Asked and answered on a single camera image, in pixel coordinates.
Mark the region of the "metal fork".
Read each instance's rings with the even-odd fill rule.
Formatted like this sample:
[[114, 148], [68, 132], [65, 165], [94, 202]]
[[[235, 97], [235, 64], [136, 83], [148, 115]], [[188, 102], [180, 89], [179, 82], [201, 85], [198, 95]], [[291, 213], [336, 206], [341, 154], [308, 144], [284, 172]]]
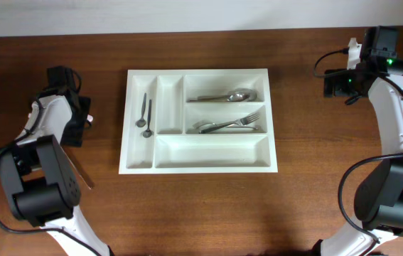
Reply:
[[255, 112], [255, 113], [247, 115], [246, 117], [236, 119], [234, 121], [225, 122], [222, 124], [217, 124], [213, 127], [204, 128], [204, 129], [200, 130], [199, 133], [207, 134], [207, 133], [211, 133], [211, 132], [223, 129], [223, 128], [234, 126], [234, 125], [243, 127], [243, 126], [247, 126], [248, 124], [251, 124], [251, 123], [257, 121], [259, 118], [260, 118], [260, 113]]
[[[194, 128], [194, 130], [197, 131], [197, 133], [199, 133], [200, 130], [202, 130], [204, 128], [208, 128], [208, 127], [213, 127], [215, 125], [217, 125], [217, 123], [209, 122], [209, 121], [202, 121], [202, 122], [194, 124], [193, 128]], [[214, 131], [214, 132], [219, 132], [219, 131], [222, 131], [224, 129], [251, 129], [251, 130], [258, 130], [257, 127], [253, 127], [251, 125], [247, 125], [247, 126], [243, 126], [243, 127], [234, 125], [234, 126], [231, 126], [231, 127], [227, 127], [227, 128], [223, 128], [223, 129]]]

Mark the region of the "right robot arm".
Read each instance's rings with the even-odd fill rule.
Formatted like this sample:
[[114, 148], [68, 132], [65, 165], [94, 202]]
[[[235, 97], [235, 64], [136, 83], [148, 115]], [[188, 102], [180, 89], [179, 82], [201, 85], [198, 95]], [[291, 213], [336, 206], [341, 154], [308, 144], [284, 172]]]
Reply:
[[351, 38], [345, 69], [326, 70], [325, 97], [345, 97], [346, 105], [367, 98], [373, 106], [382, 153], [347, 169], [338, 185], [338, 206], [346, 223], [319, 240], [313, 255], [369, 255], [403, 237], [403, 60], [397, 57], [398, 30], [368, 28], [364, 41]]

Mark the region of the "large metal spoon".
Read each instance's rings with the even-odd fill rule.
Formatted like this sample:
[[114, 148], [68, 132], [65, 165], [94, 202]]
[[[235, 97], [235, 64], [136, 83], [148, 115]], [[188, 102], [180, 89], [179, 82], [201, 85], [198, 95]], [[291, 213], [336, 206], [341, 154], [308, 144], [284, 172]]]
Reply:
[[237, 92], [240, 102], [253, 102], [257, 99], [257, 92], [253, 89], [242, 88]]
[[239, 102], [239, 97], [237, 96], [238, 91], [231, 92], [228, 95], [221, 95], [216, 97], [198, 97], [196, 100], [190, 100], [190, 102]]

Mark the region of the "dark-handled small metal teaspoon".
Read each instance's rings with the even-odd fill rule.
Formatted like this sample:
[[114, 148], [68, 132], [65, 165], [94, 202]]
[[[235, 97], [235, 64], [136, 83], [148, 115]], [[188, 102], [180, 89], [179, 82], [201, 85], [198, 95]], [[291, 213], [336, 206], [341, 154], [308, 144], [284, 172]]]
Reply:
[[147, 115], [147, 127], [142, 133], [144, 138], [149, 138], [153, 135], [153, 132], [151, 130], [151, 113], [152, 113], [152, 100], [149, 100], [149, 109], [148, 109], [148, 115]]

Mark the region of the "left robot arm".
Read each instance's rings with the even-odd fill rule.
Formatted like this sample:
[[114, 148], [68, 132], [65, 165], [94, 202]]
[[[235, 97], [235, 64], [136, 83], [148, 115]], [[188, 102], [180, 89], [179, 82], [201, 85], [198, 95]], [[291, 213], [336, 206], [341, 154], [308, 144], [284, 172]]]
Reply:
[[47, 69], [48, 85], [36, 95], [22, 132], [0, 148], [0, 182], [11, 214], [31, 225], [0, 228], [16, 235], [49, 234], [67, 255], [112, 255], [80, 208], [82, 172], [64, 150], [80, 147], [92, 126], [91, 99], [82, 78], [65, 66]]

